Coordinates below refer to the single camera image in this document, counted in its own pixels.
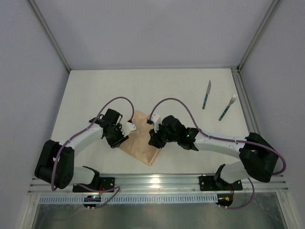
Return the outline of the beige satin napkin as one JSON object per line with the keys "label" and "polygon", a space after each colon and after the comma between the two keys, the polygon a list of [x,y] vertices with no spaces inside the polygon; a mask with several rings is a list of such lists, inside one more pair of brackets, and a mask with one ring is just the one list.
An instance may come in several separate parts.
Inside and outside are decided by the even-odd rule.
{"label": "beige satin napkin", "polygon": [[135,111],[132,123],[135,124],[137,130],[128,135],[129,138],[121,143],[119,149],[144,164],[152,166],[160,149],[149,145],[151,138],[149,131],[153,129],[153,125],[147,123],[147,118],[147,114]]}

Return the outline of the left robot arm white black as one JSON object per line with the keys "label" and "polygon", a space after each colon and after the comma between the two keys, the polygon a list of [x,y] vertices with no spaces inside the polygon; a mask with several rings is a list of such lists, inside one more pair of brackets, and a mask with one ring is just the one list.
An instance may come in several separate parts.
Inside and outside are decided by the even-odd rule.
{"label": "left robot arm white black", "polygon": [[103,190],[100,173],[91,167],[76,167],[75,157],[92,143],[106,139],[110,148],[119,147],[136,130],[131,120],[121,123],[122,115],[108,109],[89,121],[90,125],[67,140],[44,143],[35,168],[36,178],[51,185],[53,190],[74,185],[74,192]]}

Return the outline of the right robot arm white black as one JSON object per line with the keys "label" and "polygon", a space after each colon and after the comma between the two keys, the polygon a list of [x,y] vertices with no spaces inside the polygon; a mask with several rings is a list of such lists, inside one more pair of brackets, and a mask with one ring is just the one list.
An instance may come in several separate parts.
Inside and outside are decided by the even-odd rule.
{"label": "right robot arm white black", "polygon": [[217,169],[213,181],[218,190],[230,188],[234,182],[247,178],[268,183],[274,175],[279,156],[257,133],[246,137],[212,136],[197,128],[185,127],[172,115],[161,119],[153,114],[147,123],[153,125],[148,144],[158,149],[174,142],[184,150],[211,151],[237,158],[237,162],[222,164]]}

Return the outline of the left controller board with led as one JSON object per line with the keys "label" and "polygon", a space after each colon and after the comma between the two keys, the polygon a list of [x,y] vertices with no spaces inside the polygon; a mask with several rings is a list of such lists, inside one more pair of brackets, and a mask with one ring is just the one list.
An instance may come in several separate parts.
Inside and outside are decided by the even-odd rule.
{"label": "left controller board with led", "polygon": [[89,195],[86,196],[83,200],[83,205],[86,208],[95,208],[101,203],[101,196],[98,195]]}

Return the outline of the right controller board yellow plug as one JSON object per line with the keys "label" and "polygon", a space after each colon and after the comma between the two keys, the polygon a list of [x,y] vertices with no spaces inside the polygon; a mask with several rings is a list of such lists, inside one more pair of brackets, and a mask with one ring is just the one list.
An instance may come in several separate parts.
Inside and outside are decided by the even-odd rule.
{"label": "right controller board yellow plug", "polygon": [[218,194],[217,195],[217,206],[228,208],[233,203],[233,195],[232,194]]}

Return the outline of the green handled knife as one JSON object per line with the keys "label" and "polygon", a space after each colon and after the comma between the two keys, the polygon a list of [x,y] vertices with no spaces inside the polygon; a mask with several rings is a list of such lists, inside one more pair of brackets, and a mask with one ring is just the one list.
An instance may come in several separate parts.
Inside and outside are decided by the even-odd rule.
{"label": "green handled knife", "polygon": [[212,83],[211,83],[211,81],[209,81],[208,86],[207,86],[207,90],[206,90],[206,93],[205,93],[205,98],[204,98],[202,109],[205,109],[205,107],[206,107],[207,100],[208,100],[208,95],[209,95],[210,90],[211,90],[211,86],[212,86]]}

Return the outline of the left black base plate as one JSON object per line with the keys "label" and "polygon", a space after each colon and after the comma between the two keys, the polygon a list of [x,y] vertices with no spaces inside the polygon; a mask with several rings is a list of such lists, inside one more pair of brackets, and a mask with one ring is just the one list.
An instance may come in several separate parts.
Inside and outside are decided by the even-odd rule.
{"label": "left black base plate", "polygon": [[73,186],[73,193],[83,193],[83,192],[98,192],[106,191],[114,192],[115,177],[100,177],[95,176],[90,184],[81,184]]}

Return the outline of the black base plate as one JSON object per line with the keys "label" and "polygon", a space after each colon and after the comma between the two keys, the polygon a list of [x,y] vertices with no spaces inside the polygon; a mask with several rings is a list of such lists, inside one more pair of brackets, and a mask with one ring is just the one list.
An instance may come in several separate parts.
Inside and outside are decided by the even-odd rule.
{"label": "black base plate", "polygon": [[81,184],[73,186],[73,193],[83,193],[83,192],[98,192],[106,191],[114,192],[115,177],[100,177],[95,176],[90,184]]}
{"label": "black base plate", "polygon": [[230,191],[230,190],[243,190],[241,180],[237,180],[230,184],[223,181],[221,178],[215,178],[213,175],[201,175],[198,177],[199,186],[201,191]]}

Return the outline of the front aluminium rail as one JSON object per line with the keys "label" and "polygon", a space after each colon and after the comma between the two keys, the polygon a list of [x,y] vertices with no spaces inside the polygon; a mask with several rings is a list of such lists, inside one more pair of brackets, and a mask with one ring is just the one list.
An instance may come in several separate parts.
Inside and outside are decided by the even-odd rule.
{"label": "front aluminium rail", "polygon": [[[187,194],[200,193],[205,185],[203,174],[103,174],[101,178],[114,178],[114,185],[121,187],[122,194]],[[289,191],[282,175],[273,176],[268,183],[259,182],[253,178],[234,182],[228,190],[235,193],[250,193],[254,188],[260,192]]]}

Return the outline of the aluminium rail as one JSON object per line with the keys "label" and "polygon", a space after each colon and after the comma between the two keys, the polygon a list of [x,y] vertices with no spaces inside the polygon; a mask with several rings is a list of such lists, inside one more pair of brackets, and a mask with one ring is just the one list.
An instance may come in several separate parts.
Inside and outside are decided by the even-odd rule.
{"label": "aluminium rail", "polygon": [[244,144],[241,149],[241,161],[245,162],[245,169],[252,177],[256,175],[271,176],[278,156],[274,154],[273,148],[260,135],[250,100],[246,93],[242,78],[237,69],[232,69],[232,76],[237,90],[239,101],[244,114],[249,134],[237,140],[237,143]]}
{"label": "aluminium rail", "polygon": [[[114,178],[114,185],[121,187],[122,194],[187,194],[200,193],[205,185],[203,174],[103,174],[101,178]],[[282,175],[273,176],[268,183],[259,182],[253,178],[234,182],[228,190],[235,193],[250,193],[254,188],[260,192],[289,191]]]}

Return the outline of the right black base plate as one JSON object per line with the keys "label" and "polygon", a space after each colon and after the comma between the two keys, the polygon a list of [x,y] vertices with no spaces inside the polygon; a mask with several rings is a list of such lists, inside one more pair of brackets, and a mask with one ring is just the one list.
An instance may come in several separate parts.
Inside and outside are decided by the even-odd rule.
{"label": "right black base plate", "polygon": [[230,191],[230,190],[243,190],[241,180],[237,180],[230,184],[223,181],[221,178],[215,178],[213,175],[201,175],[198,177],[199,186],[201,191]]}

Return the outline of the green handled fork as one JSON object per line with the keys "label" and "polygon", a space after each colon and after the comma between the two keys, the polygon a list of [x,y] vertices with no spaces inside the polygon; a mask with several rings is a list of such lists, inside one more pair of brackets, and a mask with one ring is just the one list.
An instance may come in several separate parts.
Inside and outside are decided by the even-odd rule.
{"label": "green handled fork", "polygon": [[225,116],[225,114],[227,113],[227,111],[229,110],[229,108],[231,107],[232,104],[234,104],[234,102],[236,101],[238,95],[234,94],[230,101],[229,104],[227,105],[227,107],[224,109],[224,111],[222,112],[221,116],[219,117],[218,121],[222,121],[223,117]]}

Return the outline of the right side aluminium rail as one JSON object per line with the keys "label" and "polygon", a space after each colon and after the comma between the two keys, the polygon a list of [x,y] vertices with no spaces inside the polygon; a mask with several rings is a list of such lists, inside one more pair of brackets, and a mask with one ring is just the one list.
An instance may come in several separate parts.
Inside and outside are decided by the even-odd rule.
{"label": "right side aluminium rail", "polygon": [[260,135],[250,100],[246,93],[242,78],[237,69],[232,69],[232,76],[237,90],[239,101],[244,114],[249,134],[237,140],[237,143],[244,144],[241,149],[241,161],[245,162],[245,169],[252,177],[256,175],[271,176],[278,156],[274,154],[273,148]]}

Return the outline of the left corner aluminium post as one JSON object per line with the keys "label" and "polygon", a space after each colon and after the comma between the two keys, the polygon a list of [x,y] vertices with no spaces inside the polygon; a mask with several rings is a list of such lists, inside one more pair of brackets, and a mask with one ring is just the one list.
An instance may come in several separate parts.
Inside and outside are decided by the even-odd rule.
{"label": "left corner aluminium post", "polygon": [[70,67],[67,59],[65,58],[57,40],[56,40],[56,38],[54,37],[47,21],[45,20],[38,4],[36,3],[35,0],[26,0],[26,2],[29,5],[30,9],[32,10],[33,15],[38,20],[38,23],[40,24],[42,30],[44,31],[45,35],[47,36],[47,39],[49,40],[51,46],[53,47],[54,51],[56,52],[59,60],[61,61],[61,63],[65,67],[66,71],[68,73],[70,73],[71,72],[71,67]]}

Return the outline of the corner aluminium post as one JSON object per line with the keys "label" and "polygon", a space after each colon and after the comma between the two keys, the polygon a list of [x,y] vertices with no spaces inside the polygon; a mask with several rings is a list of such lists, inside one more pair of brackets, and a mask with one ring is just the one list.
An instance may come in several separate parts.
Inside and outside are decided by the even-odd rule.
{"label": "corner aluminium post", "polygon": [[26,2],[29,5],[30,9],[32,10],[33,15],[38,20],[38,23],[40,24],[42,30],[44,31],[45,35],[47,36],[47,39],[49,40],[51,46],[53,47],[54,51],[56,52],[59,60],[61,61],[61,63],[65,67],[66,71],[68,73],[70,73],[71,72],[71,67],[70,67],[67,59],[65,58],[57,40],[56,40],[56,38],[54,37],[47,21],[45,20],[38,4],[36,3],[35,0],[26,0]]}
{"label": "corner aluminium post", "polygon": [[268,25],[270,24],[272,18],[274,17],[275,13],[277,12],[279,6],[281,5],[282,0],[273,0],[268,7],[266,13],[264,14],[258,28],[256,29],[249,45],[247,46],[240,62],[237,67],[239,71],[241,71],[246,64],[247,60],[249,59],[250,55],[254,51],[256,45],[260,41],[262,35],[264,34],[265,30],[267,29]]}

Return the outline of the right corner aluminium post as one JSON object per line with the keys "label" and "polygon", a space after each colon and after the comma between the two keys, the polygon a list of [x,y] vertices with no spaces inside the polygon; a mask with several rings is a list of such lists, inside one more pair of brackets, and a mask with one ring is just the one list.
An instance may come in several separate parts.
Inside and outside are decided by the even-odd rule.
{"label": "right corner aluminium post", "polygon": [[273,0],[268,7],[266,13],[264,14],[258,28],[256,29],[249,45],[247,46],[240,62],[237,67],[239,71],[241,71],[246,64],[247,60],[249,59],[250,55],[254,51],[256,45],[260,41],[262,35],[264,34],[265,30],[267,29],[268,25],[270,24],[272,18],[274,17],[275,13],[277,12],[279,6],[281,5],[282,0]]}

